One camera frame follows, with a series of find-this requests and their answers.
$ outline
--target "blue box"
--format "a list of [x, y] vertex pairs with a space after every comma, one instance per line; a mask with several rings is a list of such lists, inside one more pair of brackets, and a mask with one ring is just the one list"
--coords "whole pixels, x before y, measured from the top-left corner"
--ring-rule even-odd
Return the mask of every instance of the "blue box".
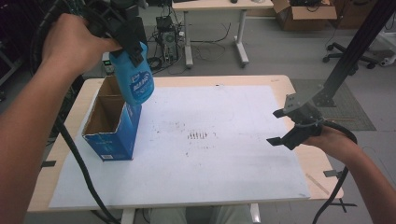
[[125, 104], [117, 88], [107, 91], [112, 78], [102, 84], [82, 136], [102, 161], [128, 161], [134, 153], [142, 106]]

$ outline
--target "gray floor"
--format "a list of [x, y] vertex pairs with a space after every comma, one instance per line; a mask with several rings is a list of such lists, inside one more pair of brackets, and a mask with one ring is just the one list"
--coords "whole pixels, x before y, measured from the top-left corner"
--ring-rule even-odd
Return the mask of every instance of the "gray floor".
[[[324, 79], [337, 62], [337, 60], [331, 60], [329, 63], [321, 61], [326, 55], [324, 46], [334, 34], [331, 26], [318, 32], [284, 32], [273, 19], [249, 19], [243, 42], [250, 64], [242, 68], [233, 45], [233, 34], [236, 30], [237, 25], [233, 24], [227, 38], [218, 43], [220, 46], [195, 43], [192, 69], [185, 70], [184, 59], [181, 59], [176, 65], [155, 76], [287, 75], [289, 78]], [[355, 32], [337, 30], [332, 41], [347, 44]], [[220, 24], [191, 27], [191, 36], [197, 40], [214, 40], [224, 35], [225, 29]], [[372, 53], [376, 56], [382, 55], [383, 49], [385, 48], [378, 43], [371, 47]], [[98, 74], [102, 72], [98, 66], [87, 76], [101, 76]], [[7, 107], [14, 95], [23, 87], [28, 80], [26, 77], [28, 76], [25, 73], [19, 72], [2, 87], [7, 91], [8, 99], [0, 103], [0, 111]], [[376, 132], [355, 132], [360, 146], [379, 166], [391, 184], [396, 186], [395, 65], [378, 66], [369, 70], [362, 64], [355, 76], [347, 78], [346, 84], [377, 129]], [[339, 161], [332, 158], [329, 160], [333, 168], [337, 170], [343, 168]], [[345, 213], [341, 207], [331, 206], [322, 214], [319, 223], [372, 223], [351, 176], [346, 179], [343, 189], [344, 202], [354, 203], [357, 207], [348, 207]], [[260, 204], [262, 223], [310, 223], [322, 203], [322, 201], [262, 203]], [[120, 216], [120, 211], [115, 212], [116, 216]], [[202, 213], [202, 216], [210, 214], [205, 209], [198, 209], [197, 213], [190, 214], [189, 217], [197, 220], [198, 212]], [[90, 212], [57, 212], [28, 214], [24, 223], [101, 223], [101, 221]], [[136, 216], [135, 223], [146, 223], [141, 210]]]

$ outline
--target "wooden table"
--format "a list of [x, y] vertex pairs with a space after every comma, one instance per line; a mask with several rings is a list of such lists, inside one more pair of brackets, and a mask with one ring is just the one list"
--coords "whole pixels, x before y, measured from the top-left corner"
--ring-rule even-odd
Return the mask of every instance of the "wooden table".
[[251, 0], [238, 0], [233, 4], [230, 0], [197, 0], [182, 3], [173, 3], [172, 8], [175, 11], [183, 11], [184, 29], [185, 29], [185, 54], [186, 66], [193, 66], [191, 54], [191, 37], [189, 31], [190, 23], [213, 23], [213, 22], [239, 22], [238, 35], [234, 37], [235, 44], [241, 57], [242, 66], [248, 64], [248, 56], [244, 45], [242, 44], [242, 34], [245, 28], [245, 19], [248, 9], [270, 8], [273, 3], [270, 0], [263, 0], [262, 3], [256, 3]]
[[[89, 109], [94, 93], [103, 82], [102, 78], [85, 81], [81, 91], [71, 109], [65, 125], [72, 136], [76, 136], [78, 128]], [[228, 76], [228, 77], [156, 77], [157, 87], [193, 87], [223, 85], [268, 85], [271, 86], [279, 108], [283, 108], [286, 94], [294, 93], [290, 80], [286, 76]], [[288, 129], [293, 122], [284, 119]], [[326, 177], [323, 171], [332, 167], [326, 155], [314, 147], [299, 146], [295, 149], [302, 166], [306, 183], [311, 194], [310, 200], [328, 199], [336, 182], [336, 177]], [[28, 208], [29, 212], [53, 211], [49, 209], [52, 194], [57, 185], [59, 174], [62, 170], [64, 159], [69, 149], [62, 137], [57, 138], [47, 161], [56, 161], [53, 167], [43, 167], [35, 186], [35, 192]]]

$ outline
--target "desk foot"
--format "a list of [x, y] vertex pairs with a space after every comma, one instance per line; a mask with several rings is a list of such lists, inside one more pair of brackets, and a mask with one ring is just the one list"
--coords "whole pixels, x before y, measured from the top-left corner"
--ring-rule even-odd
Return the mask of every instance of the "desk foot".
[[124, 209], [122, 211], [121, 224], [134, 224], [134, 208]]
[[245, 52], [244, 45], [242, 44], [242, 42], [238, 43], [236, 41], [237, 40], [236, 36], [234, 37], [234, 39], [235, 39], [236, 47], [238, 48], [239, 56], [241, 57], [242, 67], [245, 67], [245, 65], [248, 64], [248, 56], [247, 53]]
[[191, 46], [184, 46], [184, 53], [186, 54], [186, 66], [187, 68], [192, 68], [192, 53], [191, 53]]

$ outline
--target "desk leg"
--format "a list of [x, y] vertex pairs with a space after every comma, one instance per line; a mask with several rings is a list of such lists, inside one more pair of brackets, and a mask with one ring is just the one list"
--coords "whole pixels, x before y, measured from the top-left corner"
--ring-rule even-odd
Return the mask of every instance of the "desk leg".
[[134, 224], [134, 208], [128, 208], [122, 211], [121, 224]]
[[238, 48], [239, 56], [241, 56], [242, 66], [245, 66], [246, 64], [248, 64], [248, 56], [247, 56], [247, 53], [245, 52], [244, 45], [242, 44], [242, 34], [244, 33], [246, 16], [247, 16], [247, 10], [242, 9], [241, 10], [241, 18], [239, 21], [238, 36], [234, 37], [235, 44]]
[[184, 11], [184, 36], [186, 38], [186, 43], [184, 45], [184, 53], [186, 55], [186, 66], [192, 68], [192, 53], [191, 53], [191, 42], [190, 42], [190, 32], [188, 23], [188, 11]]

